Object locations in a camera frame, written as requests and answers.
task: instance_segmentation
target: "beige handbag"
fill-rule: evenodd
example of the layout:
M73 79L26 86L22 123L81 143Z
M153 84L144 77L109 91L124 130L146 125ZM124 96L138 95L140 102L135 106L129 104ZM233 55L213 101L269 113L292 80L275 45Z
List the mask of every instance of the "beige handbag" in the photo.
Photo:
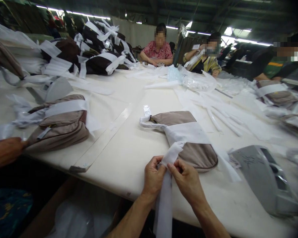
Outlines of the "beige handbag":
M44 103L33 108L29 113L34 113L56 103L85 98L82 95L69 95L62 99ZM26 152L52 151L80 143L89 136L85 127L87 111L66 112L45 118L38 128L28 138Z
M261 80L256 83L258 88L262 88L273 84L280 84L280 82L275 80L270 80L270 81ZM284 104L293 104L295 102L298 102L298 99L295 98L289 91L269 93L269 94L266 94L266 97L276 106L281 106Z
M196 122L189 111L173 111L150 116L150 121L167 126ZM199 172L207 172L218 165L218 157L210 144L185 143L178 156Z

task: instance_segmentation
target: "wall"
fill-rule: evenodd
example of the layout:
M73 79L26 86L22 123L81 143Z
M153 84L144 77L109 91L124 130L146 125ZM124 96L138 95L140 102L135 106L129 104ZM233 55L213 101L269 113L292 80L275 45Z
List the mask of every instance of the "wall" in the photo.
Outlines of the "wall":
M141 46L146 47L150 41L154 40L154 33L156 26L146 24L136 24L128 20L122 20L112 17L113 25L119 25L119 32L124 34L126 42L130 43L132 47ZM167 42L176 43L178 37L178 30L167 29Z

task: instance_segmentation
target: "yellow jacket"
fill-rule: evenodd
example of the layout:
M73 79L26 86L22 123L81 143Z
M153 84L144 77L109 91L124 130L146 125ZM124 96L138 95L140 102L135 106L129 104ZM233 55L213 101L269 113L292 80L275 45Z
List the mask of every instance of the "yellow jacket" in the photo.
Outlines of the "yellow jacket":
M183 56L183 62L186 63L187 60L186 60L186 54L184 54ZM195 66L197 66L197 64L199 63L200 61L198 60L191 68L187 68L187 70L189 71L192 71L194 69ZM204 67L204 71L205 72L209 72L209 70L219 70L220 72L222 71L222 68L221 66L219 66L218 64L218 60L216 59L215 56L209 56L206 61L204 62L203 64L203 67Z

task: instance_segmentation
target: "hand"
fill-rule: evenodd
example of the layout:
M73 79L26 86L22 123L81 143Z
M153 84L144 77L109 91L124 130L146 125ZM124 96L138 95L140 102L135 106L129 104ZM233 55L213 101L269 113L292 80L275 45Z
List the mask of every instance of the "hand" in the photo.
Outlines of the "hand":
M0 141L0 167L14 162L21 155L26 142L19 137L8 138Z
M149 58L148 63L154 65L155 67L157 66L157 63L155 62L154 59Z
M162 186L163 176L167 168L161 165L157 170L157 165L161 162L163 155L154 156L145 167L145 184L142 195L148 197L151 201L155 201Z
M169 163L168 168L183 197L192 207L208 204L195 168L181 159L177 159L174 165Z
M203 48L204 48L204 44L200 45L199 51L203 50Z
M212 70L212 76L216 78L219 75L220 71L218 69Z

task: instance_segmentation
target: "pink floral shirt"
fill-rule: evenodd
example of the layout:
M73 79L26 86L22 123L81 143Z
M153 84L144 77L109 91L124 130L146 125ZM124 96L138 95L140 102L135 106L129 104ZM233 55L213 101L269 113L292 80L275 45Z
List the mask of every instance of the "pink floral shirt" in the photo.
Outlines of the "pink floral shirt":
M163 47L157 50L156 42L150 41L149 44L142 50L149 58L157 59L172 59L172 53L169 43L165 42Z

